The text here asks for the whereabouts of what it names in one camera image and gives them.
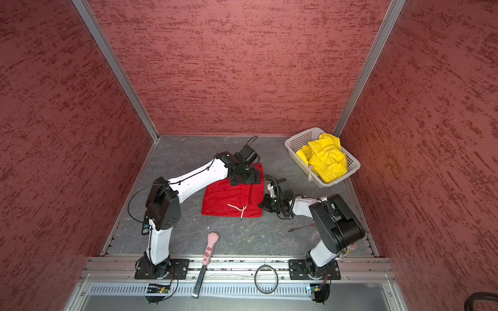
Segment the red shorts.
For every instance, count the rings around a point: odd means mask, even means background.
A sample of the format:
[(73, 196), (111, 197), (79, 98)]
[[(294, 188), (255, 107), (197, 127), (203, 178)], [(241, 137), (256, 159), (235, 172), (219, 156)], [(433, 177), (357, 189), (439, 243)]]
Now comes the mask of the red shorts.
[(259, 184), (232, 186), (229, 179), (221, 180), (206, 187), (201, 214), (204, 216), (232, 218), (261, 218), (265, 183), (263, 166), (255, 166), (261, 174)]

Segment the yellow shorts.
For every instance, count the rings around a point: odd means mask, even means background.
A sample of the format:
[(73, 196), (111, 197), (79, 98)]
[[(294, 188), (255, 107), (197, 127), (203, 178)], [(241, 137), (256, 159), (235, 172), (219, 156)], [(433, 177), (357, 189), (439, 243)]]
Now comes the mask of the yellow shorts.
[(315, 141), (308, 142), (296, 155), (324, 183), (331, 183), (348, 172), (346, 154), (338, 137), (323, 133)]

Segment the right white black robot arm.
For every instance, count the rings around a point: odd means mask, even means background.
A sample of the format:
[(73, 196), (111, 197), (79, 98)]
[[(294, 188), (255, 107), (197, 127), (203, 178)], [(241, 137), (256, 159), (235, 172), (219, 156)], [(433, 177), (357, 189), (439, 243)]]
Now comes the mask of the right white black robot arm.
[(338, 194), (329, 197), (292, 196), (278, 198), (266, 194), (259, 208), (283, 216), (311, 218), (319, 232), (320, 241), (306, 254), (304, 271), (317, 279), (325, 275), (331, 263), (366, 235), (363, 224)]

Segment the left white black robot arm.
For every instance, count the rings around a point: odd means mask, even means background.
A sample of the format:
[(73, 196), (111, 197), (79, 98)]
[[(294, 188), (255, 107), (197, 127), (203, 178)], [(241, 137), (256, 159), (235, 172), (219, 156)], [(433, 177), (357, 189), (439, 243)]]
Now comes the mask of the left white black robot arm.
[(169, 244), (172, 229), (181, 218), (181, 204), (192, 194), (215, 182), (229, 180), (231, 186), (257, 185), (261, 172), (255, 168), (260, 156), (245, 145), (239, 152), (222, 152), (194, 171), (170, 180), (158, 178), (151, 186), (142, 221), (148, 246), (138, 261), (136, 278), (161, 279), (172, 272)]

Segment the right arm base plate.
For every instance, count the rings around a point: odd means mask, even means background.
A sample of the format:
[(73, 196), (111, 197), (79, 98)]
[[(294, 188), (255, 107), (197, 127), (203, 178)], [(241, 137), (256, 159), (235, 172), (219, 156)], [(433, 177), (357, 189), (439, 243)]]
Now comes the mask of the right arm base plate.
[(340, 280), (341, 273), (338, 262), (332, 260), (323, 267), (315, 265), (312, 259), (289, 260), (289, 275), (291, 280)]

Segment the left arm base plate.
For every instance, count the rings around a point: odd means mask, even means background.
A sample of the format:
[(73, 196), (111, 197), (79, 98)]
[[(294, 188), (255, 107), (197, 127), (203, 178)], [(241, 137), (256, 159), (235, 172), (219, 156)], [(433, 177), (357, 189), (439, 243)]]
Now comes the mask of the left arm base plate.
[(147, 257), (141, 257), (136, 262), (134, 278), (137, 280), (166, 280), (174, 277), (184, 280), (188, 272), (190, 260), (167, 259), (158, 265), (153, 265)]

